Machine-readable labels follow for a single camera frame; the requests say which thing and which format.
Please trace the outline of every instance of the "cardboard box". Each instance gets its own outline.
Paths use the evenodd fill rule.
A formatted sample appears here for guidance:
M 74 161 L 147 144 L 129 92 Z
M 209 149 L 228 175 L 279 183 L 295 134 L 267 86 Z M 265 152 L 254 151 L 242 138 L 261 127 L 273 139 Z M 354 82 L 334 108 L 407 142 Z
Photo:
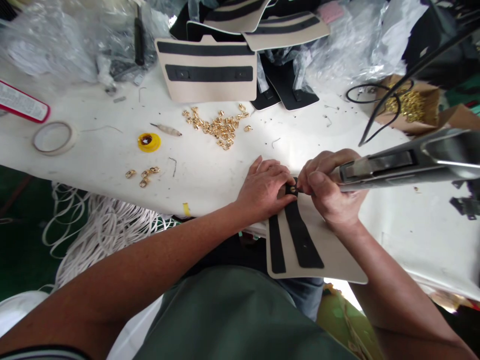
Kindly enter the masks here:
M 480 131 L 480 117 L 463 104 L 450 107 L 442 111 L 438 116 L 439 128 L 451 127 Z
M 402 76 L 391 75 L 381 82 L 382 85 L 389 86 L 397 83 Z M 398 118 L 390 125 L 391 128 L 403 131 L 408 135 L 421 135 L 430 133 L 439 128 L 439 103 L 440 89 L 437 86 L 427 84 L 426 82 L 415 81 L 412 91 L 417 91 L 425 99 L 425 122 L 407 122 L 407 117 L 400 114 Z M 376 98 L 381 99 L 387 93 L 387 90 L 379 88 Z M 387 124 L 394 118 L 395 113 L 387 111 L 386 108 L 380 110 L 375 121 L 380 124 Z

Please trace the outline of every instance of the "white table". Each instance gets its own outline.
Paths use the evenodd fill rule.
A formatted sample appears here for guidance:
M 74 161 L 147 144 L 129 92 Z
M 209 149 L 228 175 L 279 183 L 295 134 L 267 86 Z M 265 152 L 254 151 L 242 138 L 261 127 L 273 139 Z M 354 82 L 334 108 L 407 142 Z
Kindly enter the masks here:
M 113 103 L 100 85 L 82 84 L 67 91 L 52 104 L 48 121 L 73 125 L 79 137 L 70 151 L 59 156 L 44 156 L 33 148 L 38 124 L 10 114 L 0 117 L 0 164 L 163 214 L 184 215 L 183 203 L 188 203 L 191 215 L 201 216 L 236 199 L 247 169 L 258 155 L 280 160 L 292 172 L 299 172 L 323 150 L 352 148 L 368 155 L 407 141 L 401 132 L 388 128 L 357 148 L 367 115 L 358 105 L 344 101 L 338 95 L 341 91 L 326 89 L 319 94 L 318 103 L 293 112 L 281 104 L 253 111 L 251 104 L 243 101 L 251 117 L 241 121 L 233 147 L 224 151 L 213 136 L 187 124 L 182 110 L 198 106 L 200 116 L 211 120 L 218 110 L 238 114 L 237 102 L 173 103 L 158 67 L 141 87 L 145 89 L 140 102 L 139 88 L 131 84 L 116 96 L 127 97 L 118 103 Z M 330 127 L 323 115 L 331 120 Z M 183 136 L 161 133 L 150 123 L 175 127 Z M 106 125 L 121 132 L 102 128 Z M 244 132 L 246 125 L 253 130 Z M 375 123 L 372 132 L 378 128 Z M 161 147 L 153 153 L 144 153 L 137 146 L 138 136 L 148 132 L 161 137 Z M 175 162 L 169 158 L 176 159 L 175 176 Z M 159 166 L 161 172 L 152 175 L 146 188 L 139 187 L 140 175 L 125 178 L 130 169 L 141 173 L 151 166 Z M 480 222 L 460 216 L 449 204 L 452 196 L 468 196 L 467 189 L 457 190 L 450 183 L 420 184 L 418 188 L 415 191 L 406 185 L 371 191 L 362 207 L 362 220 L 419 283 L 480 301 L 476 285 Z

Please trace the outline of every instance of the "pink item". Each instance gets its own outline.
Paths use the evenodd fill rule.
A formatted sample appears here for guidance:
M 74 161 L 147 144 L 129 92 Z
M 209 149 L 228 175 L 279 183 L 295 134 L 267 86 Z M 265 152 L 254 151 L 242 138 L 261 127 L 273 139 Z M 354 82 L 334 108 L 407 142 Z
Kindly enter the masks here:
M 320 6 L 318 11 L 326 24 L 330 24 L 344 15 L 344 10 L 339 5 L 338 1 L 327 2 L 325 5 Z

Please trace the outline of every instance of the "box of gold rivets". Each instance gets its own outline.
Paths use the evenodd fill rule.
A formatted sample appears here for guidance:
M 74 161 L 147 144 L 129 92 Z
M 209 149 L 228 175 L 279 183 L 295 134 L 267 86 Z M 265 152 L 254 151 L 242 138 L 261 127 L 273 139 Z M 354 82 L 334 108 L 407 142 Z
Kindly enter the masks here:
M 391 88 L 402 76 L 391 75 L 382 80 L 381 84 Z M 439 128 L 440 89 L 426 82 L 407 81 L 398 91 L 400 98 L 400 115 L 390 125 L 394 129 L 403 131 L 408 135 L 421 135 Z M 378 88 L 376 98 L 381 99 L 387 90 Z M 375 121 L 387 124 L 397 113 L 397 101 L 394 97 L 387 100 L 383 109 L 380 109 Z

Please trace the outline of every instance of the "yellow container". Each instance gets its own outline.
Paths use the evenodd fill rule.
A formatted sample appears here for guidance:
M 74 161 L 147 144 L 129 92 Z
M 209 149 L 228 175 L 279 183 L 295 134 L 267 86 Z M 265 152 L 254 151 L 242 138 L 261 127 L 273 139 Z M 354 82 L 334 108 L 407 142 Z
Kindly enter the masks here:
M 138 137 L 138 148 L 144 153 L 153 153 L 160 147 L 162 140 L 155 133 L 143 133 Z

